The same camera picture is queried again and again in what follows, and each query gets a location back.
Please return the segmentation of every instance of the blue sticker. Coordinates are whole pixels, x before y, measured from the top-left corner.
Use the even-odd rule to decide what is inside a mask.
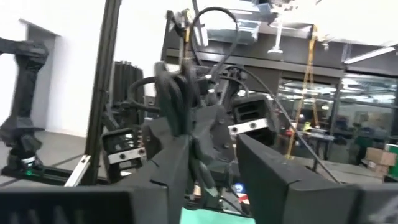
[[[246,193],[243,184],[240,184],[240,183],[235,184],[235,189],[236,189],[236,193],[240,193],[240,194]]]

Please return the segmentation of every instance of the green mat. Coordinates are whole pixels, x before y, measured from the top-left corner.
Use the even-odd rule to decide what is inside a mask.
[[[221,212],[183,209],[180,224],[256,224],[256,222],[252,218],[228,215]]]

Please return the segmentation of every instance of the yellow cable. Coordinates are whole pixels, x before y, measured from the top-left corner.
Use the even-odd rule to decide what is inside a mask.
[[[307,93],[308,78],[310,79],[310,86],[311,86],[311,88],[313,88],[313,67],[312,67],[312,62],[313,62],[313,52],[314,52],[315,41],[317,39],[317,37],[315,35],[316,31],[317,31],[317,27],[314,26],[313,33],[312,33],[312,38],[311,38],[311,40],[310,40],[310,42],[308,44],[307,67],[306,67],[306,70],[305,70],[303,87],[302,87],[303,88],[303,92],[302,92],[300,103],[298,104],[297,113],[296,113],[296,117],[295,117],[295,124],[296,125],[299,123],[300,114],[301,114],[302,106],[303,106],[303,103],[304,103],[304,96]],[[316,111],[315,102],[313,104],[313,112],[314,112],[315,125],[318,126],[319,125],[319,123],[318,123],[318,113]],[[288,159],[290,159],[291,155],[292,155],[294,136],[295,136],[295,133],[292,133],[292,135],[290,136],[290,139],[289,139],[289,147],[288,147],[287,153],[285,155],[286,158],[288,158]]]

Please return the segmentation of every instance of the cardboard box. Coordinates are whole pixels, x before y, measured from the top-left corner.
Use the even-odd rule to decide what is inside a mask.
[[[397,154],[369,147],[366,150],[365,159],[379,165],[394,166],[396,164]]]
[[[377,177],[384,177],[388,174],[390,167],[386,165],[380,165],[375,162],[368,162],[368,169],[375,172]]]

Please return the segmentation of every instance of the gray floor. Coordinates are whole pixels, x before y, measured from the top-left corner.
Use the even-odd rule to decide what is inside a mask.
[[[37,133],[37,137],[43,142],[38,155],[46,166],[58,164],[56,166],[58,168],[73,170],[85,150],[85,138],[48,132]],[[0,167],[4,167],[7,164],[8,152],[9,148],[0,142]],[[99,175],[104,176],[104,174],[104,170],[100,169]],[[0,176],[0,186],[41,187],[46,185],[28,180],[17,181],[9,177]]]

